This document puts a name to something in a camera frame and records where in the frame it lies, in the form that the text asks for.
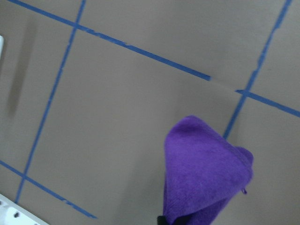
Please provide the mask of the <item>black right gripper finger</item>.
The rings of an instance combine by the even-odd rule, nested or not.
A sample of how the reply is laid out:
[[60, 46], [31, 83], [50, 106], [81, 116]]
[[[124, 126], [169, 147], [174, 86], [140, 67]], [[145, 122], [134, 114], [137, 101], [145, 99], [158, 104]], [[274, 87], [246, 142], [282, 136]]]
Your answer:
[[157, 225], [169, 225], [169, 223], [167, 222], [165, 216], [158, 216], [157, 217]]

